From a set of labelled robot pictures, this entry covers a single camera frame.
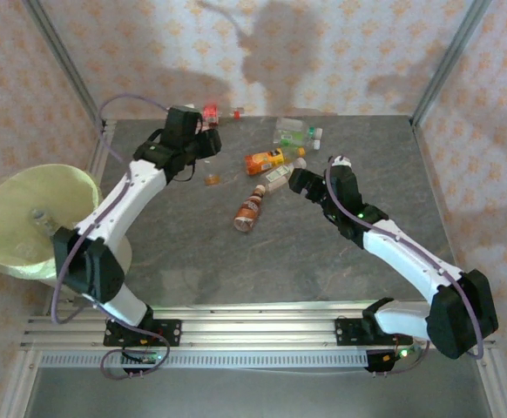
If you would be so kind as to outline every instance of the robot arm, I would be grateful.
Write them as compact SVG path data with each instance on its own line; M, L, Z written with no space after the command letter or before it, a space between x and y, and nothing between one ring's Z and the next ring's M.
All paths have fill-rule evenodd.
M366 339L377 339L385 334L411 335L430 340L442 354L455 359L476 345L478 333L486 337L497 330L490 285L483 274L477 270L465 273L438 259L401 231L386 213L363 203L346 158L336 158L329 171L330 187L350 216L341 211L329 195L322 176L297 169L289 186L319 204L342 236L392 266L428 302L428 306L422 308L414 302L378 300L365 309L360 320L359 329L363 329ZM462 296L448 276L456 281L470 302L477 317L478 333Z
M76 251L64 283L130 326L149 329L152 310L124 284L124 271L114 254L145 205L176 174L187 165L194 165L196 159L211 157L220 151L217 131L210 129L196 133L200 122L198 111L172 107L165 128L155 131L134 153L129 167L132 177L129 179L125 175L97 210L73 230L62 227L53 237L59 274L83 231L92 228ZM112 206L108 215L101 218Z

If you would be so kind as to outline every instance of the floor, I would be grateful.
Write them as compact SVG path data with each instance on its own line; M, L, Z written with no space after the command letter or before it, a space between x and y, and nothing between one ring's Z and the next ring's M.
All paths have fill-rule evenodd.
M348 156L364 200L431 252L452 261L408 118L306 120L323 128L321 150L306 156L309 170L322 173L329 156ZM420 299L385 263L341 237L319 206L286 187L263 200L250 233L233 228L235 213L259 181L246 175L243 158L272 149L274 123L275 118L221 120L222 184L205 186L198 172L187 183L172 182L148 204L127 233L133 250L128 287L153 306ZM162 125L118 121L113 146L129 158ZM103 191L109 192L123 172L109 158Z
M143 380L108 381L97 369L46 368L38 371L25 417L490 416L469 357L453 361L431 352L415 369L388 378L316 372L168 368Z

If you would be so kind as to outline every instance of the marble surface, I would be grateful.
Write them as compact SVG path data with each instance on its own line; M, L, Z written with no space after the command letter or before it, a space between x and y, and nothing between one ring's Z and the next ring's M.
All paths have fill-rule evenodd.
M305 118L323 128L321 150L306 156L322 173L329 156L348 156L366 202L386 212L411 238L452 262L423 160L401 116ZM172 182L127 233L133 260L126 284L153 306L299 300L421 299L397 272L345 240L321 208L284 187L262 202L248 233L233 228L240 204L258 183L243 157L272 148L275 118L221 120L222 183L200 172ZM163 121L118 121L113 146L131 156ZM109 158L109 192L124 168ZM189 172L182 172L185 179Z

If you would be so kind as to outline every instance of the brown bottle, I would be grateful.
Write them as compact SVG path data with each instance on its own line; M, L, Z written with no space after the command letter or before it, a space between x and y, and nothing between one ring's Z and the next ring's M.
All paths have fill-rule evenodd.
M254 227L255 220L260 216L261 200L265 194L265 186L257 185L252 195L246 199L236 217L234 218L234 227L243 233L249 233Z

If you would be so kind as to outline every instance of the wall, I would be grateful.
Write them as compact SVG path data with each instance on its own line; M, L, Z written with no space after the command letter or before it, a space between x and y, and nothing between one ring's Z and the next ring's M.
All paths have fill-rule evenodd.
M85 168L91 123L21 2L0 2L0 181L25 167L62 162ZM44 285L0 275L0 405L29 314Z
M423 135L457 261L490 278L507 356L507 0L492 2Z
M248 115L410 114L470 0L43 1L92 96ZM401 91L387 91L391 79ZM155 118L139 103L111 118Z

